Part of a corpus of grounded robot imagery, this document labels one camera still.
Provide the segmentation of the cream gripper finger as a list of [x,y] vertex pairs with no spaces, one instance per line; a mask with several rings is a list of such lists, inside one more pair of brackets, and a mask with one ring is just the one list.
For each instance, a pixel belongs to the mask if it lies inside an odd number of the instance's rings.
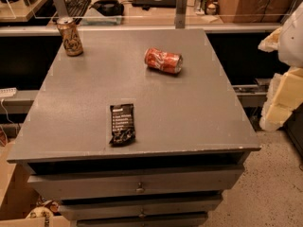
[[303,103],[303,69],[292,67],[283,75],[274,74],[261,111],[260,127],[276,131]]
[[279,41],[280,32],[281,32],[281,27],[277,28],[265,39],[263,39],[259,43],[258,49],[264,52],[273,52],[275,50],[278,50],[278,41]]

